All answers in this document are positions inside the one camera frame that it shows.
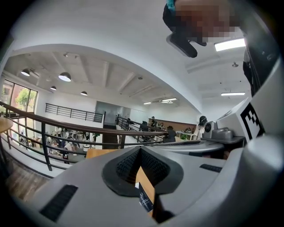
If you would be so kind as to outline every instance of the tree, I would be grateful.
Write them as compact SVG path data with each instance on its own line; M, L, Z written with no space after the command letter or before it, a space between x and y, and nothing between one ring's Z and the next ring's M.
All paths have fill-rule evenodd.
M18 97L16 98L16 103L20 104L21 106L27 106L28 104L28 94L29 94L28 88L23 88L20 93L18 94ZM30 93L30 100L34 99L35 94L33 92Z

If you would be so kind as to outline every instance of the wooden floor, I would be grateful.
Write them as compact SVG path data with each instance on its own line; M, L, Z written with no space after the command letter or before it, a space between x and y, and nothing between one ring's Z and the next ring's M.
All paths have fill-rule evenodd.
M6 186L10 195L23 201L29 201L37 189L50 179L24 167L18 162L11 160L13 173L6 180Z

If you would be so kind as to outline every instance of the black rubber pad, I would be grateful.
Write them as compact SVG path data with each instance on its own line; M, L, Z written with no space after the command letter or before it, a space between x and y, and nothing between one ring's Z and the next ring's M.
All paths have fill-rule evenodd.
M74 185L64 185L62 189L48 202L40 211L42 215L56 222L71 198L77 191L78 187Z
M221 172L221 170L222 170L222 167L218 167L218 166L214 166L214 165L208 165L208 164L202 164L199 167L203 168L203 169L210 170L210 171L214 171L214 172Z

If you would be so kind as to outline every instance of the railing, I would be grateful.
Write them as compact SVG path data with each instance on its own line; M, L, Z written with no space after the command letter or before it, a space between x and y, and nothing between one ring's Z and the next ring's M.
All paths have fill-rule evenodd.
M120 126L123 130L126 131L132 131L132 132L140 132L140 131L144 131L144 132L166 132L162 129L159 128L155 128L155 127L151 127L148 125L144 125L132 120L128 120L126 118L122 118L122 117L117 117L116 119L116 124L118 126ZM147 136L139 136L139 135L133 135L133 138L137 140L137 142L157 142L160 143L163 141L163 136L159 136L159 135L147 135Z
M0 102L0 105L6 108L6 113L4 114L4 117L9 118L10 120L12 120L14 123L16 123L19 126L22 126L25 128L25 134L21 134L19 131L14 130L14 129L9 129L5 134L7 135L7 137L2 137L0 136L0 141L1 138L4 139L8 145L9 148L11 149L11 147L17 149L19 152L23 153L24 155L38 161L41 163L44 163L47 165L48 169L50 171L52 171L52 167L56 167L56 168L60 168L60 169L67 169L66 167L63 166L59 166L56 164L52 164L50 163L50 159L56 160L56 161L61 161L64 162L66 164L69 163L76 163L77 161L75 160L67 160L67 159L63 159L61 157L61 155L65 154L77 154L77 155L86 155L86 152L77 152L77 151L73 151L73 150L66 150L64 148L61 147L54 147L51 146L50 144L47 144L47 138L53 138L55 140L62 140L62 141L66 141L66 142L71 142L72 144L80 144L80 145L114 145L114 146L119 146L121 149L124 148L124 146L126 145L147 145L147 144L153 144L153 143L157 143L156 141L151 141L151 142L144 142L144 143L125 143L125 138L126 136L139 136L139 137L148 137L148 136L161 136L161 135L167 135L168 133L165 131L159 131L159 132L143 132L143 131L124 131L124 130L114 130L114 129L103 129L103 128L95 128L95 127L89 127L89 126L81 126L81 125L75 125L75 124L69 124L69 123L65 123L65 122L59 122L59 121L55 121L46 117L42 117L39 115L35 115L32 113L28 113L28 112L24 112L21 111L15 107L9 106L3 102ZM25 118L25 124L21 124L17 121L15 121L15 119L11 118L11 112L18 114L19 116L21 116L22 118ZM27 118L30 118L34 121L38 121L41 122L41 130L37 130L31 127L27 126ZM96 142L90 142L90 141L83 141L83 140L76 140L73 138L65 138L65 137L59 137L56 135L51 135L50 133L46 133L46 125L53 125L56 127L60 127L60 128L64 128L64 129L71 129L74 130L76 132L82 132L82 133L99 133L99 134L114 134L114 135L121 135L121 141L120 143L96 143ZM35 133L38 133L41 135L42 137L42 141L37 141L34 138L30 138L27 135L27 130L31 130ZM15 139L11 136L11 132L14 132L18 135L18 139ZM33 147L30 147L29 145L29 141L34 144L38 144L39 146L42 146L42 150L37 150ZM34 153L37 153L39 155L42 155L45 157L45 160L41 160L37 157L34 157L33 155L31 155L28 152L24 152L22 149L20 149L20 146L24 147L25 149L28 149ZM58 154L61 154L59 157L56 157L52 154L50 154L47 149L52 149L52 150L56 150Z
M46 104L45 112L56 114L56 115L61 115L65 117L70 117L70 118L82 119L85 121L99 122L99 123L102 123L102 119L103 119L103 114L100 114L100 113L98 114L98 113L92 113L92 112L87 112L87 111L82 111L82 110L76 110L76 109L71 109L71 108L67 108L63 106L53 105L50 103Z

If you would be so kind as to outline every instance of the balcony railing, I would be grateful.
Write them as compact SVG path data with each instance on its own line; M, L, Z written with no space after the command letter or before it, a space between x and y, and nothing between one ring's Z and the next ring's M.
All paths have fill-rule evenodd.
M100 113L98 114L82 110L76 110L63 106L53 105L50 103L46 104L45 112L65 117L70 117L70 118L82 119L85 121L99 122L99 123L102 123L103 120L103 114Z
M135 121L128 120L126 118L122 117L117 117L116 119L116 124L120 126L123 130L126 131L131 131L131 132L167 132L165 130L151 127L148 125L144 125ZM144 135L144 136L139 136L139 135L133 135L132 136L134 139L137 140L137 142L153 142L153 143L160 143L163 141L163 135Z
M57 161L61 161L64 162L66 164L69 163L76 163L77 161L73 161L73 160L66 160L63 159L61 156L60 157L55 157L54 155L48 153L48 149L52 149L52 150L56 150L59 154L77 154L77 155L86 155L86 152L77 152L77 151L71 151L71 150L66 150L64 148L60 148L60 147L53 147L50 144L47 143L47 138L53 138L55 140L62 140L62 141L66 141L66 142L71 142L73 144L82 144L82 145L114 145L114 146L118 146L120 149L124 148L125 145L129 146L129 145L147 145L147 144L154 144L157 143L156 141L149 141L149 142L137 142L137 143L125 143L125 138L126 136L133 136L133 137L155 137L155 136L162 136L162 135L167 135L168 133L166 131L159 131L159 132L145 132L145 131L124 131L124 130L115 130L115 129L103 129L103 128L95 128L95 127L89 127L89 126L82 126L82 125L75 125L75 124L70 124L70 123L65 123L65 122L59 122L59 121L55 121L46 117L42 117L39 115L35 115L32 113L28 113L28 112L24 112L21 111L15 107L12 107L10 105L7 105L3 102L0 102L0 106L3 106L6 108L6 113L4 114L4 117L9 118L10 120L12 120L15 124L24 127L25 128L25 134L20 133L14 129L9 129L6 133L6 137L1 135L0 136L0 145L2 146L1 143L1 138L4 139L8 145L9 145L9 149L11 149L12 147L17 149L19 152L23 153L24 155L38 161L41 163L44 163L47 165L48 169L50 171L52 171L52 167L56 167L56 168L60 168L60 169L66 169L65 167L56 165L56 164L52 164L50 163L50 159L53 160L57 160ZM21 116L22 118L25 118L25 124L21 124L17 121L15 121L15 119L12 119L10 116L10 112L16 113L19 116ZM30 118L34 121L38 121L41 123L41 130L37 130L31 127L27 126L27 118ZM46 125L52 125L52 126L56 126L56 127L60 127L60 128L64 128L64 129L70 129L70 130L74 130L76 132L82 132L82 133L99 133L99 134L112 134L112 135L121 135L121 140L120 143L96 143L96 142L90 142L90 141L83 141L83 140L77 140L77 139L72 139L72 138L65 138L65 137L58 137L56 135L51 135L50 133L46 133ZM27 130L31 130L33 132L36 132L38 134L41 135L42 137L42 141L39 142L34 138L30 138L27 136ZM14 132L18 135L18 138L21 139L15 139L11 136L11 132ZM36 150L35 148L29 146L29 141L31 143L35 143L35 144L39 144L39 146L42 146L43 150L39 151ZM22 149L20 149L20 147L24 147L26 149L28 149L31 152L37 153L39 155L42 155L45 157L45 160L41 160L39 158L36 158L34 156L32 156L30 153L28 152L23 152ZM0 147L0 150L2 153L2 156L5 157L4 154L4 150L3 147Z

